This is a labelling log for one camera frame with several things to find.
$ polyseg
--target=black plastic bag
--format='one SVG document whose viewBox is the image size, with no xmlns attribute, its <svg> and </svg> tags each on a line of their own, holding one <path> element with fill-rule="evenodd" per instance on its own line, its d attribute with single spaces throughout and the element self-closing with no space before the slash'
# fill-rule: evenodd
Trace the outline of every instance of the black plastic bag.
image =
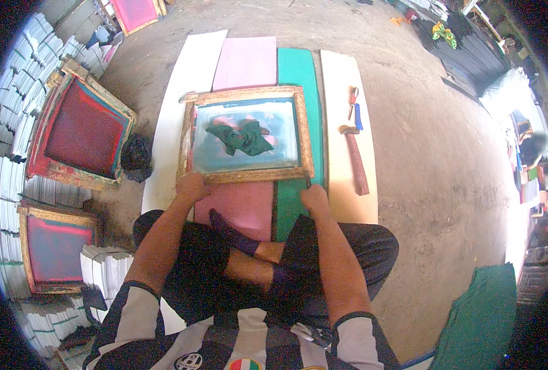
<svg viewBox="0 0 548 370">
<path fill-rule="evenodd" d="M 148 179 L 152 173 L 151 157 L 151 140 L 140 134 L 130 135 L 120 156 L 126 178 L 136 182 Z"/>
</svg>

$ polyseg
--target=hammer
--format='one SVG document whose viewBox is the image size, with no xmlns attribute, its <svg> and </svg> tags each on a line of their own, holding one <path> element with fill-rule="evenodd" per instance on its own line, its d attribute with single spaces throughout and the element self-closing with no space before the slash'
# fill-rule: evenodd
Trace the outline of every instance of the hammer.
<svg viewBox="0 0 548 370">
<path fill-rule="evenodd" d="M 340 127 L 340 132 L 346 137 L 346 142 L 348 143 L 356 194 L 359 196 L 369 194 L 369 183 L 366 181 L 365 167 L 362 164 L 358 144 L 356 143 L 356 138 L 354 137 L 354 135 L 360 134 L 360 130 L 356 127 L 342 126 Z"/>
</svg>

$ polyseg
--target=wooden hammer handle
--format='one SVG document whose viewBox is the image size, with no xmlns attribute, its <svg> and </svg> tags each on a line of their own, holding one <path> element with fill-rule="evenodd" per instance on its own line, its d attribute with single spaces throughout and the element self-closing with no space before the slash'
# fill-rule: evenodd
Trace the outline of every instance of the wooden hammer handle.
<svg viewBox="0 0 548 370">
<path fill-rule="evenodd" d="M 348 151 L 350 151 L 350 161 L 352 161 L 352 173 L 354 175 L 354 188 L 356 194 L 363 196 L 369 194 L 369 183 L 366 181 L 365 167 L 362 164 L 356 137 L 352 134 L 346 134 L 346 142 L 348 142 Z"/>
</svg>

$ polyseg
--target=red-handled scissors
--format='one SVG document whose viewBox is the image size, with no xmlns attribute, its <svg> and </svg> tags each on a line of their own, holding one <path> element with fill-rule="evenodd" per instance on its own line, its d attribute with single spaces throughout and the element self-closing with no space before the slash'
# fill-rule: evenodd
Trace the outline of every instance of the red-handled scissors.
<svg viewBox="0 0 548 370">
<path fill-rule="evenodd" d="M 348 120 L 352 118 L 352 111 L 354 110 L 354 104 L 356 103 L 358 92 L 358 88 L 352 88 L 352 92 L 350 92 L 350 112 L 348 113 Z"/>
</svg>

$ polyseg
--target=football club logo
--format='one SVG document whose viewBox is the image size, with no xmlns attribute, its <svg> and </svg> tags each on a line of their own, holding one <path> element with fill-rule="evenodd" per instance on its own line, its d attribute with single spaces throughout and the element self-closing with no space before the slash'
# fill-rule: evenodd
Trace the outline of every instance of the football club logo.
<svg viewBox="0 0 548 370">
<path fill-rule="evenodd" d="M 175 368 L 177 370 L 196 370 L 202 366 L 202 355 L 200 353 L 190 353 L 177 360 Z"/>
<path fill-rule="evenodd" d="M 256 360 L 240 358 L 231 362 L 229 370 L 262 370 L 262 366 Z"/>
</svg>

